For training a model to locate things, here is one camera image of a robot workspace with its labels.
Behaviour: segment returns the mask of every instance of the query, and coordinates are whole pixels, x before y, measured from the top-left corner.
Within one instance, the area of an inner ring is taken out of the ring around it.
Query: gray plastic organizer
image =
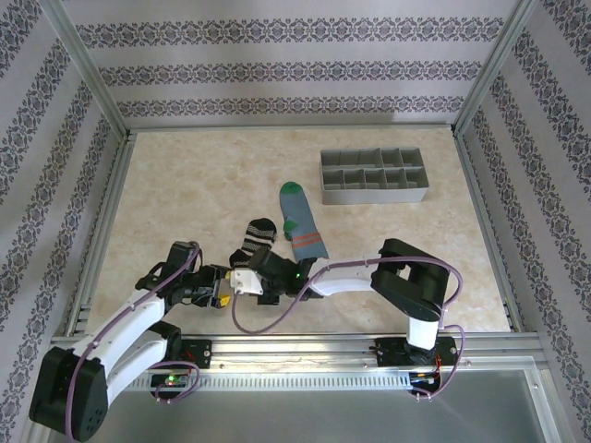
[[[322,204],[418,202],[428,189],[418,148],[322,150]]]

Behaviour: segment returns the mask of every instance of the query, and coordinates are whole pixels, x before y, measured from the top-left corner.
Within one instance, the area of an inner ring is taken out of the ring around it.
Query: marble floor
[[[323,206],[320,151],[419,147],[430,188],[420,203]],[[87,332],[130,296],[138,278],[165,260],[175,240],[196,240],[206,263],[228,264],[250,220],[267,217],[279,231],[279,189],[286,181],[306,191],[331,258],[375,254],[384,239],[400,238],[440,257],[464,275],[465,287],[445,323],[469,331],[507,331],[507,319],[475,210],[449,129],[244,129],[141,133],[127,173],[115,224],[93,295]],[[293,258],[279,235],[273,251]],[[448,293],[455,287],[450,278]],[[248,328],[275,320],[279,306],[239,301]],[[185,333],[234,334],[230,308],[176,306],[165,318]],[[406,319],[376,293],[343,293],[310,300],[273,332],[403,332]]]

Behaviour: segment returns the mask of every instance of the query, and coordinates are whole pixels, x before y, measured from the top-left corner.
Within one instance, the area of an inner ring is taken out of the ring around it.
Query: damask pattern wall
[[[464,134],[526,327],[591,441],[591,2],[535,10]]]
[[[77,290],[119,146],[34,0],[0,1],[0,442]]]
[[[67,0],[133,128],[451,123],[516,0]]]

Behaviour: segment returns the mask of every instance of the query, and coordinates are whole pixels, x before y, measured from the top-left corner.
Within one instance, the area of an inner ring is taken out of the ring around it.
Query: sock
[[[271,220],[256,219],[251,221],[248,224],[242,246],[230,256],[230,266],[232,268],[247,268],[252,255],[262,247],[271,249],[276,237],[277,228]]]
[[[292,242],[295,260],[328,258],[329,253],[316,228],[302,186],[295,182],[285,183],[279,192],[279,203],[283,212],[283,233]]]

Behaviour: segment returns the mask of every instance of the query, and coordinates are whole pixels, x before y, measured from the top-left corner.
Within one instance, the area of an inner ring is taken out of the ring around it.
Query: black and white striped sock
[[[256,219],[247,227],[242,247],[230,256],[232,268],[246,268],[252,255],[262,247],[271,249],[277,237],[277,228],[269,219]]]

